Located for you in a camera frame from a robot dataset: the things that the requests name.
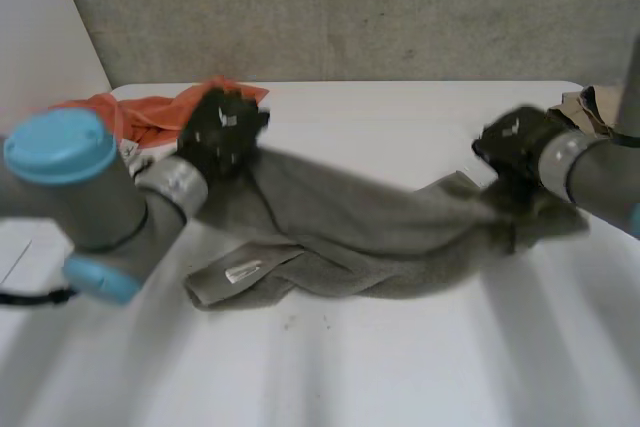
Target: white table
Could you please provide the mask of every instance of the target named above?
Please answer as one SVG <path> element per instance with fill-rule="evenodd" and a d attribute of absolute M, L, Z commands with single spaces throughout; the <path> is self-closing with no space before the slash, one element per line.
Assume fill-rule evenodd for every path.
<path fill-rule="evenodd" d="M 579 88 L 261 85 L 272 110 L 263 144 L 412 189 L 456 169 L 488 181 L 470 149 L 483 124 Z M 114 94 L 174 96 L 185 87 Z M 36 254 L 12 273 L 20 285 L 45 282 L 66 252 L 42 228 L 49 234 L 34 241 Z M 196 311 L 178 283 L 188 259 L 234 245 L 192 223 L 127 309 L 80 299 L 58 311 L 0 313 L 0 424 L 640 425 L 640 244 L 598 220 L 588 237 L 539 245 L 417 300 L 293 293 L 258 311 Z"/>

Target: black cable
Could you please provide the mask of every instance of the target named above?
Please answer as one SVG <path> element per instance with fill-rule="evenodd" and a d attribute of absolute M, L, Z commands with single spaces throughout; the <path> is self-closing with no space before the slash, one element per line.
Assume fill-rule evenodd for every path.
<path fill-rule="evenodd" d="M 78 292 L 71 287 L 60 287 L 44 294 L 9 293 L 0 291 L 0 306 L 42 307 L 45 305 L 66 304 Z"/>

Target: metal band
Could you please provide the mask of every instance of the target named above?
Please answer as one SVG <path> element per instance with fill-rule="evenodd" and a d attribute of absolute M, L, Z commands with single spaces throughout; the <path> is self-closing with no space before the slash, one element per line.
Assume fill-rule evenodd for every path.
<path fill-rule="evenodd" d="M 193 217 L 207 200 L 207 182 L 193 165 L 171 156 L 153 164 L 136 182 L 140 188 L 153 190 Z"/>
<path fill-rule="evenodd" d="M 578 157 L 595 142 L 603 139 L 572 130 L 555 137 L 542 151 L 538 161 L 540 181 L 548 190 L 571 202 L 567 192 L 567 176 Z"/>

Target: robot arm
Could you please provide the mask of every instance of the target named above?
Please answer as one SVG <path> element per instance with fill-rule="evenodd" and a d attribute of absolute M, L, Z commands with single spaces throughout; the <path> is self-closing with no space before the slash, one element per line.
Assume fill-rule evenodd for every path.
<path fill-rule="evenodd" d="M 473 150 L 498 175 L 544 187 L 640 238 L 640 38 L 612 138 L 586 135 L 525 106 L 487 126 Z"/>
<path fill-rule="evenodd" d="M 113 137 L 91 112 L 54 110 L 4 140 L 0 216 L 49 217 L 75 245 L 63 273 L 73 289 L 126 304 L 142 288 L 211 183 L 251 154 L 269 114 L 239 94 L 205 94 L 177 152 L 134 184 Z"/>

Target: white surface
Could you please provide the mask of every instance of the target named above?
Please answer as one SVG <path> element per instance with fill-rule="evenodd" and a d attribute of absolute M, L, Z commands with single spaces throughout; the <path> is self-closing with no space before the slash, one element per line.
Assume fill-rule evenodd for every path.
<path fill-rule="evenodd" d="M 489 179 L 470 150 L 483 123 L 523 101 L 549 107 L 578 88 L 266 87 L 273 116 L 265 144 L 410 188 L 455 169 Z M 58 249 L 51 259 L 42 240 L 35 244 L 40 257 L 25 266 L 41 267 L 42 282 L 62 247 L 50 246 Z M 185 264 L 229 246 L 190 224 L 125 310 L 80 299 L 58 311 L 2 314 L 3 329 L 27 318 L 0 351 L 0 425 L 640 425 L 640 244 L 602 222 L 589 237 L 539 245 L 418 300 L 295 293 L 259 311 L 194 310 L 178 284 Z"/>
<path fill-rule="evenodd" d="M 109 90 L 73 0 L 0 0 L 0 133 L 30 112 Z"/>

